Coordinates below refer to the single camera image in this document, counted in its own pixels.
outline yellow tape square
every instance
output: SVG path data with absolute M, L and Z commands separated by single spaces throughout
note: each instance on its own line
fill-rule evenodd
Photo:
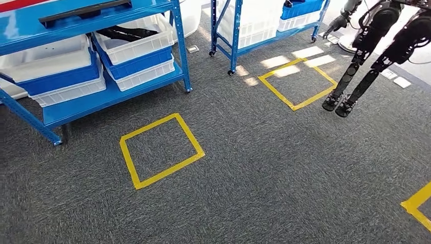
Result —
M 407 201 L 402 202 L 401 206 L 403 206 L 409 214 L 413 215 L 417 221 L 431 232 L 431 221 L 418 210 L 418 208 L 429 198 L 431 198 L 431 182 L 426 184 Z
M 193 147 L 195 148 L 196 154 L 191 156 L 190 158 L 182 161 L 181 163 L 178 163 L 178 164 L 176 164 L 176 165 L 174 165 L 174 166 L 172 166 L 172 167 L 170 167 L 170 168 L 168 168 L 168 169 L 166 169 L 166 170 L 164 170 L 164 171 L 162 171 L 162 172 L 160 172 L 160 173 L 158 173 L 158 174 L 156 174 L 156 175 L 154 175 L 154 176 L 152 176 L 152 177 L 150 177 L 144 181 L 140 181 L 138 173 L 136 172 L 135 166 L 133 165 L 132 157 L 130 156 L 129 149 L 127 148 L 126 140 L 128 140 L 134 136 L 137 136 L 137 135 L 141 134 L 142 132 L 148 131 L 148 130 L 156 127 L 156 126 L 159 126 L 159 125 L 161 125 L 161 124 L 163 124 L 163 123 L 165 123 L 171 119 L 176 119 L 178 121 L 179 125 L 184 130 L 185 134 L 187 135 L 187 138 L 190 140 Z M 175 171 L 178 171 L 178 170 L 184 168 L 185 166 L 187 166 L 187 165 L 195 162 L 196 160 L 200 159 L 201 157 L 205 156 L 205 153 L 202 150 L 201 146 L 199 145 L 198 141 L 196 140 L 195 136 L 192 134 L 189 127 L 186 125 L 186 122 L 184 122 L 184 120 L 179 115 L 179 113 L 171 114 L 171 115 L 169 115 L 163 119 L 160 119 L 156 122 L 153 122 L 147 126 L 140 128 L 138 130 L 135 130 L 131 133 L 128 133 L 127 135 L 122 136 L 120 139 L 120 147 L 121 147 L 122 154 L 124 156 L 124 160 L 126 161 L 127 168 L 130 172 L 130 176 L 132 177 L 133 185 L 135 186 L 135 188 L 137 190 L 144 188 L 144 187 L 147 187 L 147 186 L 153 184 L 154 182 L 172 174 Z
M 324 97 L 326 95 L 328 95 L 332 90 L 335 89 L 335 87 L 337 86 L 337 82 L 335 80 L 333 80 L 331 77 L 329 77 L 327 74 L 325 74 L 325 72 L 323 72 L 321 69 L 319 69 L 318 67 L 313 67 L 314 70 L 316 70 L 319 74 L 321 74 L 323 77 L 325 77 L 329 82 L 332 83 L 332 86 L 314 96 L 312 96 L 311 98 L 303 101 L 300 104 L 294 105 L 292 102 L 290 102 L 287 98 L 285 98 L 285 96 L 283 96 L 277 89 L 275 89 L 274 86 L 272 86 L 271 84 L 269 84 L 269 82 L 266 80 L 269 76 L 272 76 L 274 74 L 276 74 L 277 70 L 283 69 L 285 67 L 288 66 L 292 66 L 295 65 L 299 62 L 305 62 L 308 59 L 306 58 L 298 58 L 295 59 L 294 61 L 291 61 L 281 67 L 279 67 L 276 70 L 273 70 L 267 74 L 264 74 L 262 76 L 258 76 L 259 80 L 262 81 L 263 84 L 265 84 L 278 98 L 280 98 L 280 100 L 282 100 L 285 104 L 287 104 L 287 106 L 289 106 L 293 111 L 298 110 L 300 108 L 303 108 L 305 106 L 307 106 L 308 104 L 314 102 L 317 99 L 320 99 L 321 97 Z

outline stacked bins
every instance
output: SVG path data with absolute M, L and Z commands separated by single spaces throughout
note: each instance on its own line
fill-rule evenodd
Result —
M 86 35 L 1 56 L 0 72 L 41 107 L 106 89 L 102 65 Z
M 175 70 L 171 46 L 172 26 L 162 15 L 151 15 L 119 25 L 158 33 L 138 41 L 110 39 L 93 33 L 97 51 L 120 91 L 131 89 Z
M 318 21 L 322 4 L 323 0 L 305 0 L 304 3 L 293 2 L 291 8 L 284 6 L 278 31 L 284 32 Z
M 233 42 L 235 2 L 235 0 L 230 1 L 217 29 L 217 32 L 231 45 Z M 284 2 L 285 0 L 244 0 L 241 7 L 238 48 L 275 37 Z M 226 0 L 217 1 L 217 17 L 220 16 L 225 4 Z

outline robot leg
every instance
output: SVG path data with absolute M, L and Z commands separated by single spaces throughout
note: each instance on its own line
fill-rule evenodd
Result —
M 336 109 L 337 115 L 347 117 L 357 100 L 379 76 L 379 73 L 393 63 L 402 64 L 407 61 L 415 48 L 423 47 L 431 42 L 431 11 L 422 12 L 414 17 L 394 37 L 391 45 L 379 56 L 371 66 L 353 93 L 345 97 Z
M 352 63 L 347 68 L 347 71 L 341 77 L 337 87 L 329 94 L 323 102 L 322 107 L 327 111 L 333 111 L 342 99 L 343 91 L 353 79 L 359 67 L 363 65 L 366 59 L 376 48 L 382 37 L 384 37 L 389 29 L 397 22 L 401 14 L 401 5 L 399 3 L 390 3 L 387 8 L 379 10 L 374 16 L 369 26 L 363 26 L 362 22 L 368 13 L 365 13 L 359 20 L 362 27 L 362 32 L 356 37 L 353 46 L 357 48 L 353 56 Z

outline white plastic bin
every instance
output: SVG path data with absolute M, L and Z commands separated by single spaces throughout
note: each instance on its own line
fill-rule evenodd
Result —
M 125 78 L 115 80 L 120 91 L 124 92 L 127 89 L 134 88 L 135 86 L 142 85 L 148 81 L 154 80 L 166 74 L 175 71 L 174 67 L 174 57 L 172 59 L 161 63 L 159 65 L 153 66 L 141 72 L 129 75 Z
M 307 24 L 318 21 L 320 18 L 320 11 L 312 12 L 309 14 L 300 15 L 290 19 L 280 19 L 279 32 L 285 32 L 290 29 L 301 27 Z
M 265 18 L 264 16 L 270 12 L 279 11 L 283 12 L 283 4 L 285 0 L 243 0 L 241 6 L 241 19 L 248 18 Z M 234 14 L 235 11 L 235 0 L 229 2 L 229 6 L 226 9 L 226 13 L 231 12 Z M 220 15 L 223 7 L 226 4 L 226 0 L 217 0 L 217 16 Z
M 0 56 L 0 72 L 23 82 L 91 65 L 89 40 L 80 35 Z
M 124 28 L 145 28 L 159 33 L 135 42 L 114 40 L 94 33 L 97 42 L 108 54 L 113 65 L 121 64 L 174 44 L 172 35 L 173 27 L 162 14 L 151 15 L 120 24 L 119 26 Z
M 218 0 L 217 16 L 226 0 Z M 276 36 L 285 0 L 249 0 L 242 3 L 238 48 L 247 47 Z M 229 44 L 233 43 L 235 1 L 231 1 L 220 21 L 217 32 Z
M 229 19 L 229 16 L 225 17 L 226 18 L 223 18 L 222 21 L 220 21 L 219 30 L 223 29 L 225 33 L 228 32 L 228 35 L 231 36 L 231 33 L 233 33 L 233 19 Z M 241 21 L 239 28 L 239 37 L 243 38 L 249 35 L 260 33 L 262 31 L 275 29 L 279 24 L 279 19 L 280 18 L 259 19 L 259 21 L 248 23 Z
M 228 42 L 232 45 L 233 33 L 231 31 L 227 31 L 224 28 L 220 28 L 218 30 L 219 34 L 222 35 Z M 239 36 L 238 39 L 238 49 L 247 47 L 268 39 L 275 37 L 277 34 L 277 28 L 265 29 L 263 31 L 252 33 L 247 36 Z
M 29 96 L 39 103 L 41 107 L 66 102 L 75 98 L 80 98 L 106 89 L 105 78 L 103 77 L 102 63 L 98 61 L 100 77 L 95 80 L 67 86 L 61 89 L 52 90 L 47 93 Z

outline gray carpet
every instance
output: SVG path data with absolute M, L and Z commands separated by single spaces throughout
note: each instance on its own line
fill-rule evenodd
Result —
M 201 27 L 187 39 L 201 49 L 189 54 L 192 93 L 176 83 L 91 114 L 67 145 L 0 107 L 1 243 L 430 243 L 400 206 L 431 180 L 428 90 L 379 77 L 348 118 L 323 99 L 293 112 L 253 77 L 271 70 L 261 61 L 309 47 L 310 30 L 240 57 L 249 74 L 229 77 L 228 60 L 206 51 L 205 14 Z M 350 57 L 324 43 L 320 56 L 336 61 L 320 68 L 337 80 Z M 329 85 L 317 79 L 269 82 L 300 102 Z M 120 137 L 176 112 L 206 155 L 135 190 Z M 194 153 L 175 121 L 128 143 L 141 179 Z

